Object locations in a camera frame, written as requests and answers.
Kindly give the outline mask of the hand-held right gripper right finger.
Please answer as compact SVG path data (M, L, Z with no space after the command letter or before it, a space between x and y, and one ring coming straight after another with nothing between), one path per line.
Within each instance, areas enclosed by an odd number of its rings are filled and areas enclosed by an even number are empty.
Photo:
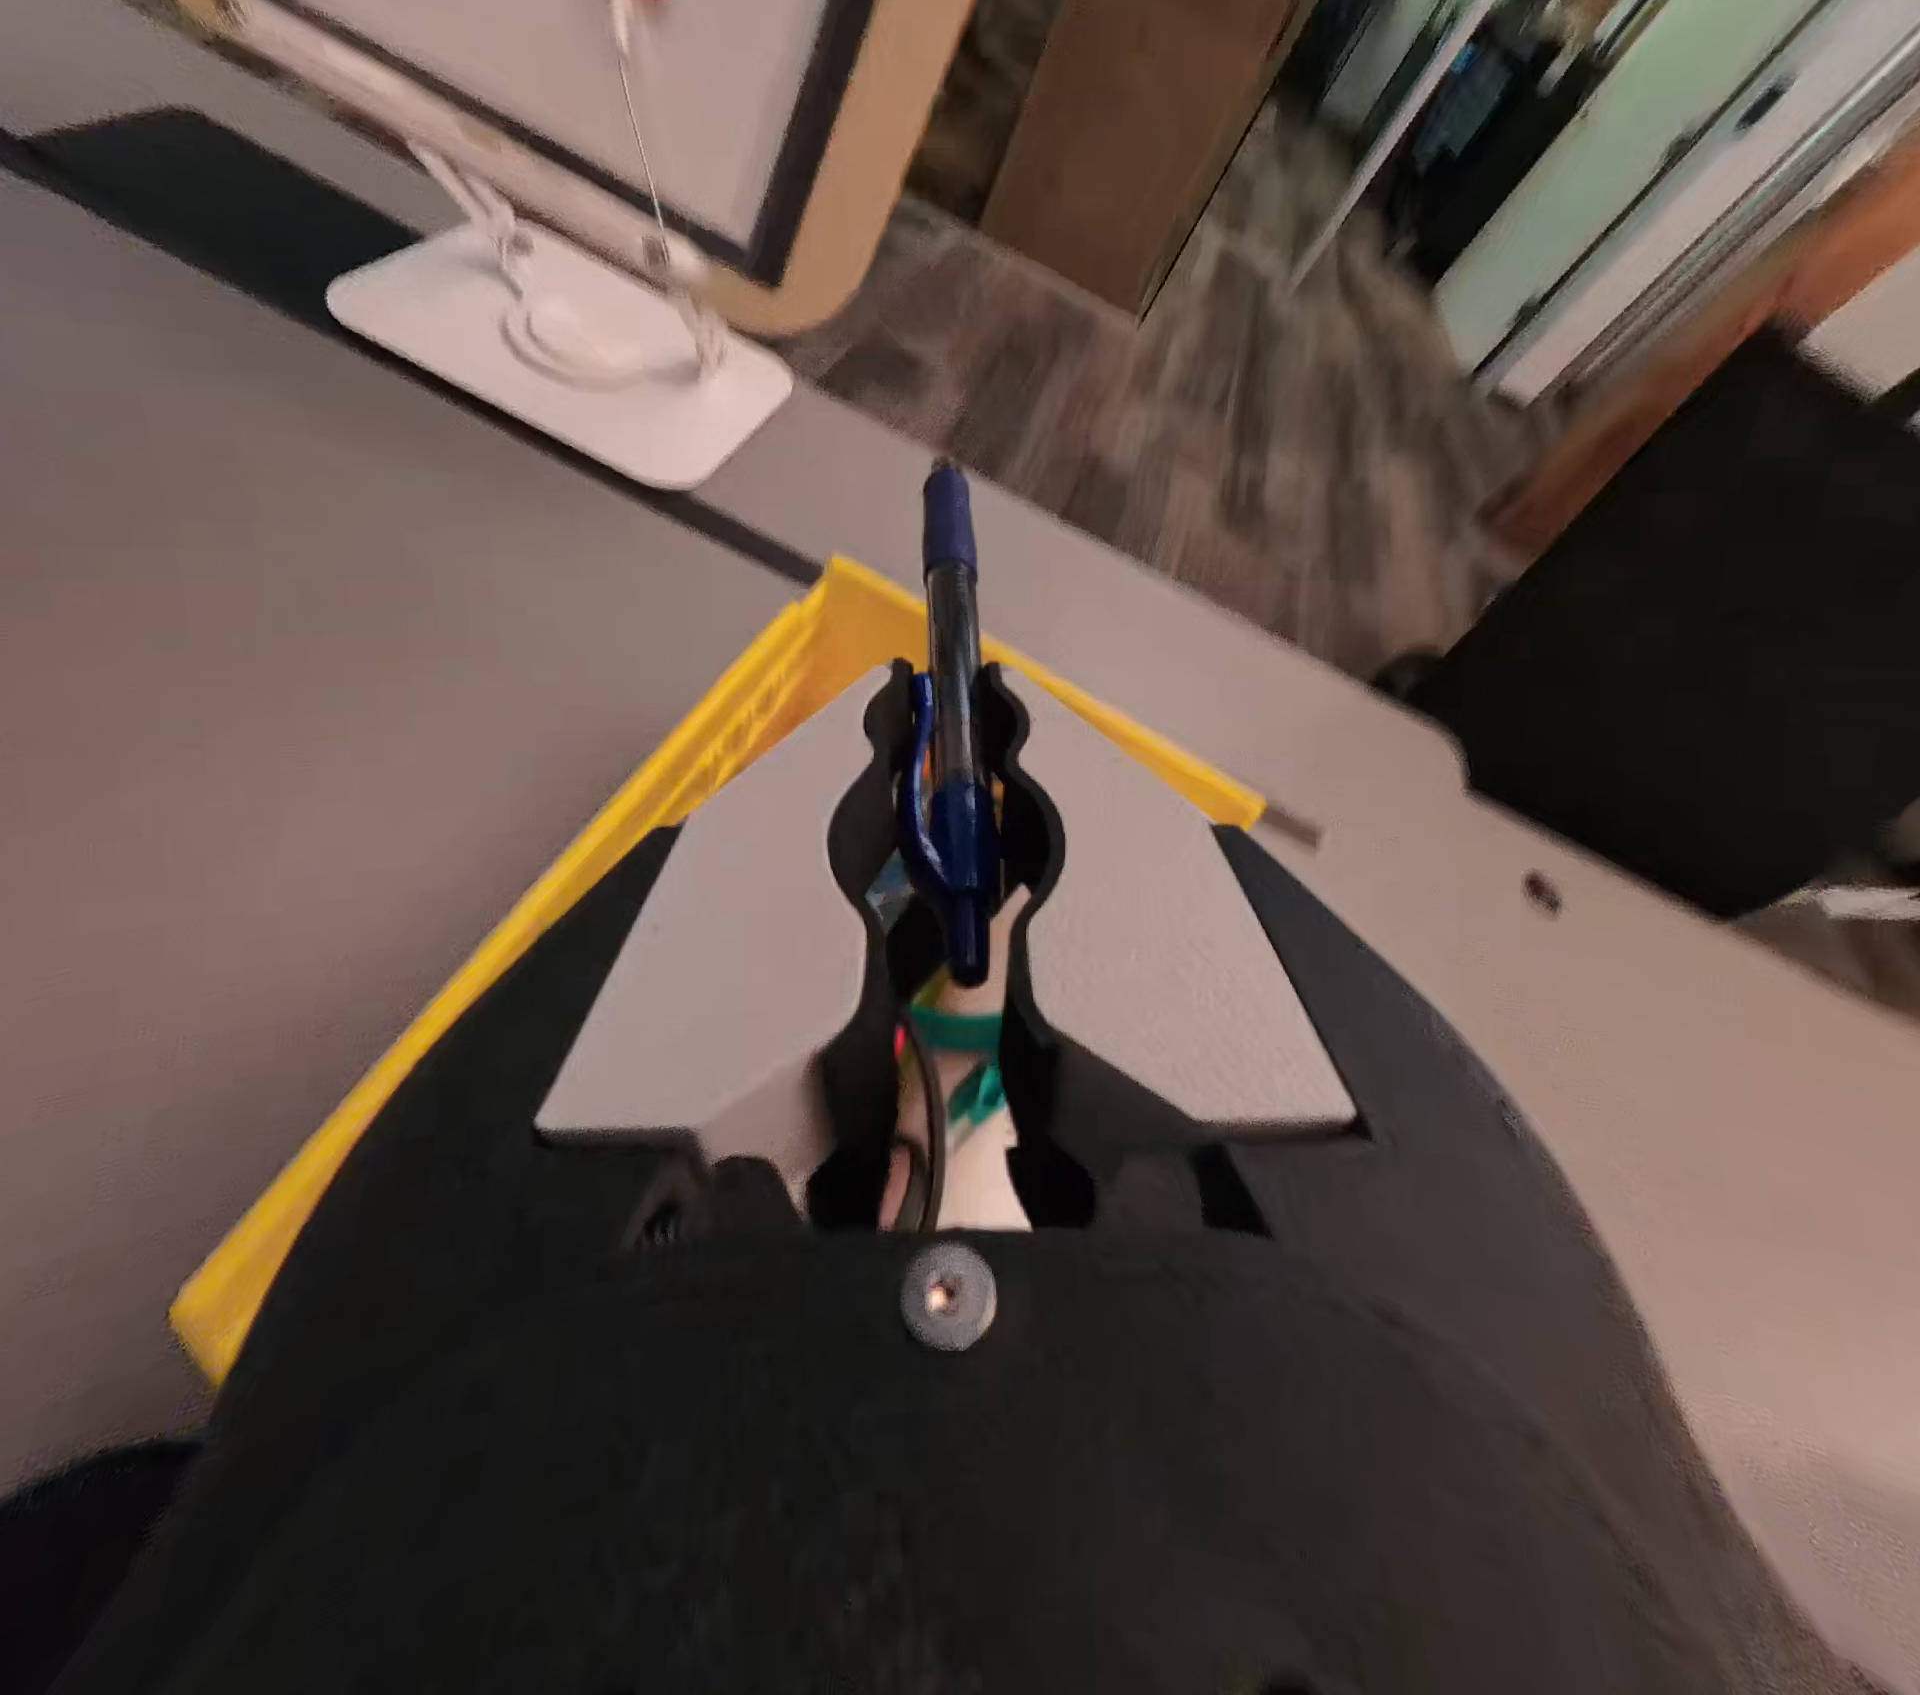
M1096 1218L1130 1163L1357 1134L1357 1103L1245 894L1235 826L1018 669L977 683L1002 786L1011 1180L1028 1218Z

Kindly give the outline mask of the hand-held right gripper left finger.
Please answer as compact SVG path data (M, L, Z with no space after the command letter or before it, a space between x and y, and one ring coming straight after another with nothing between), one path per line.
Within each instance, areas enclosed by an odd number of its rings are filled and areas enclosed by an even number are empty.
M895 659L674 826L537 1103L537 1141L760 1158L817 1226L883 1226L902 995L871 886L902 850L908 748L912 683Z

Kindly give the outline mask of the blue retractable pen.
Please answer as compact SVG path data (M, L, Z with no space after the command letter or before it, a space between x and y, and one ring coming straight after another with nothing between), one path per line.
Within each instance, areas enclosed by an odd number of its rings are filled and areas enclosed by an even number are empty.
M925 669L912 669L912 741L902 758L902 864L929 906L958 992L988 983L1002 896L999 779L977 720L977 540L974 482L955 456L925 478Z

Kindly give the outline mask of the white board stand base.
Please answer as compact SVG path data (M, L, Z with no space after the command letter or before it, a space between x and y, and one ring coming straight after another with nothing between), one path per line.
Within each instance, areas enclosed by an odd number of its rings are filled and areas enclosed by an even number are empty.
M436 143L413 156L467 225L335 275L327 311L348 336L668 492L785 411L797 371L717 318L674 243L608 267Z

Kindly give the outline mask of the black chair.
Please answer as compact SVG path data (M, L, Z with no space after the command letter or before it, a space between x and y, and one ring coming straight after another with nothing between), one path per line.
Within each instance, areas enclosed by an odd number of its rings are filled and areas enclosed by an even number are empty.
M1860 399L1746 336L1410 703L1476 799L1753 916L1920 799L1914 371Z

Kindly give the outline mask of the wooden beam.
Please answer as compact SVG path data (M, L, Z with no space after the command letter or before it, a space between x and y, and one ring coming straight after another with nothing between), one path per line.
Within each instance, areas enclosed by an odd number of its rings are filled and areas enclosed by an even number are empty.
M1920 134L1910 128L1833 202L1746 253L1705 309L1572 405L1550 450L1486 500L1477 531L1535 561L1651 445L1651 432L1765 323L1812 332L1920 243Z

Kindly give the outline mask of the wood framed display board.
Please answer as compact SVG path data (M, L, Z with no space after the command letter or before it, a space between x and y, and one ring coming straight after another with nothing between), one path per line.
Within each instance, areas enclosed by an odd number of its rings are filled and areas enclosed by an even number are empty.
M807 204L797 219L793 262L775 281L687 243L665 219L652 173L644 204L629 204L279 0L175 9L195 14L213 37L303 81L335 108L391 134L401 143L436 143L448 161L510 193L523 219L578 243L585 253L601 253L608 267L638 267L652 253L652 237L674 243L682 267L699 272L699 294L717 309L727 323L737 323L741 336L793 336L839 311L862 281L977 0L871 9L871 33L856 44Z

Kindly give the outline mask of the brown wooden panel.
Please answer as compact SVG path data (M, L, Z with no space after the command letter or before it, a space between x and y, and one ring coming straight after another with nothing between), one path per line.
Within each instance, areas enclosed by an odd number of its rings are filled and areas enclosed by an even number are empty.
M977 229L1140 318L1317 0L1062 0Z

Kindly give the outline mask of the green lit glass partition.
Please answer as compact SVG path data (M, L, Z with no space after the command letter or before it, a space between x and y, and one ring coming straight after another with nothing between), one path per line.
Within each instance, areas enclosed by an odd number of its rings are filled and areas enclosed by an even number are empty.
M1458 359L1495 368L1824 0L1362 0L1313 119L1352 150L1290 253L1303 292L1352 219L1387 225Z

